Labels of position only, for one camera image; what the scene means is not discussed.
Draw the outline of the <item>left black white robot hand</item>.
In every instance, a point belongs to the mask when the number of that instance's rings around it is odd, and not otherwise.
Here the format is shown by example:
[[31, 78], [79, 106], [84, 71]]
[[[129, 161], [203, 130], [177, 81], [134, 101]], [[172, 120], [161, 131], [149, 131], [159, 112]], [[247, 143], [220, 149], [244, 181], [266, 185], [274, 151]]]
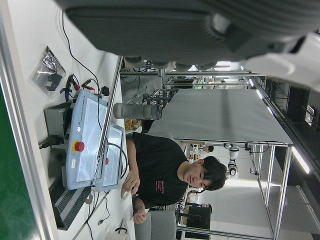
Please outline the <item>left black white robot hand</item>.
[[244, 62], [255, 72], [320, 89], [317, 0], [59, 0], [99, 50], [164, 65]]

